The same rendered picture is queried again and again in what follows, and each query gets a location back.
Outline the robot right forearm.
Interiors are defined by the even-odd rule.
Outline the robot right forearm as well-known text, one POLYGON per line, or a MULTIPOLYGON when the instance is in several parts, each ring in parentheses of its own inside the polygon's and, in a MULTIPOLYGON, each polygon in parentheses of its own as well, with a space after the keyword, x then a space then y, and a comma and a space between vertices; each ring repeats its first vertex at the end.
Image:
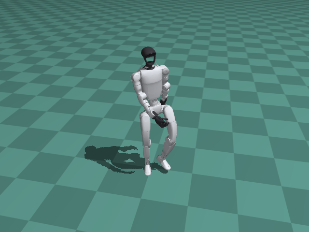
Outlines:
POLYGON ((144 109, 146 110, 146 112, 149 114, 149 116, 150 116, 151 118, 155 117, 155 115, 154 115, 153 112, 152 112, 152 111, 154 111, 154 110, 153 110, 153 108, 150 106, 150 104, 148 103, 148 101, 147 101, 147 100, 143 100, 142 97, 141 97, 141 95, 138 95, 137 98, 138 98, 140 104, 144 107, 144 109))

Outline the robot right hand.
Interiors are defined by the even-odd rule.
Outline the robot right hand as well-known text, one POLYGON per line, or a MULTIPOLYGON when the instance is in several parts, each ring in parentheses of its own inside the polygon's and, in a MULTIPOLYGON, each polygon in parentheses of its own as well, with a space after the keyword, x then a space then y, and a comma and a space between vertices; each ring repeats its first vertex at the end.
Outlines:
POLYGON ((155 111, 152 111, 153 114, 155 115, 155 117, 153 117, 152 119, 155 119, 155 122, 160 126, 160 127, 166 127, 168 126, 169 123, 165 122, 164 120, 168 120, 167 118, 161 118, 160 116, 158 116, 158 114, 155 111))

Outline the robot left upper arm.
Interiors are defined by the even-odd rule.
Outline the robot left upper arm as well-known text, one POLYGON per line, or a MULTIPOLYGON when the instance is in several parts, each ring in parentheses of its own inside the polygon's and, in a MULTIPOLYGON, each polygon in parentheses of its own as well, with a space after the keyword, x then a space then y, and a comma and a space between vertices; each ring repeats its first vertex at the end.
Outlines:
POLYGON ((170 88, 170 83, 167 82, 169 79, 169 69, 165 65, 160 65, 160 68, 162 69, 162 89, 168 90, 170 88))

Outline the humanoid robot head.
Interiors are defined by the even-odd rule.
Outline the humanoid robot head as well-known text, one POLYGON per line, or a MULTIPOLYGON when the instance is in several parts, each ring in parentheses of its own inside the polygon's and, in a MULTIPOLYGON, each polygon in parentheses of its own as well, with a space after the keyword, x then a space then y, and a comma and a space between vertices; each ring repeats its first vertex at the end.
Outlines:
POLYGON ((145 48, 142 49, 141 55, 143 56, 143 58, 144 58, 144 60, 146 62, 145 66, 148 67, 148 68, 145 68, 145 66, 144 66, 143 68, 145 68, 146 70, 154 69, 155 66, 152 67, 152 65, 155 63, 155 56, 156 56, 155 50, 153 48, 151 48, 151 47, 145 47, 145 48), (146 58, 153 57, 153 56, 154 56, 154 60, 147 62, 146 58))

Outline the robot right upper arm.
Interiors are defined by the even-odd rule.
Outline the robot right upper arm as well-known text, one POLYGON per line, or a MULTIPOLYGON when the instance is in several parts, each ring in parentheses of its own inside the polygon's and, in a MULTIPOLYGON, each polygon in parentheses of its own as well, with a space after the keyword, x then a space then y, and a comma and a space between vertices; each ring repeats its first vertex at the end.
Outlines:
POLYGON ((140 71, 133 73, 131 75, 131 81, 133 83, 136 94, 141 95, 142 99, 144 100, 144 99, 147 98, 147 96, 146 96, 145 92, 142 92, 142 90, 141 90, 140 76, 141 76, 140 71))

